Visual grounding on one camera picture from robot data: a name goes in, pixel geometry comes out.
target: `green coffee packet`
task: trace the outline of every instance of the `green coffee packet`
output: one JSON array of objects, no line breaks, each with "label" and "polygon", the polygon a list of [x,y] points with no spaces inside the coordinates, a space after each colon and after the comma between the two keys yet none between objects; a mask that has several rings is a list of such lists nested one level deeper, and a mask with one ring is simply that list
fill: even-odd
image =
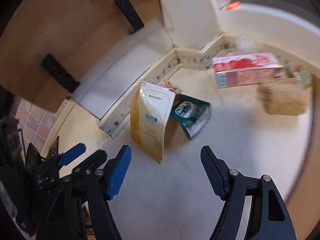
[{"label": "green coffee packet", "polygon": [[179,94],[179,99],[181,103],[171,109],[170,115],[191,140],[211,119],[211,104],[183,94]]}]

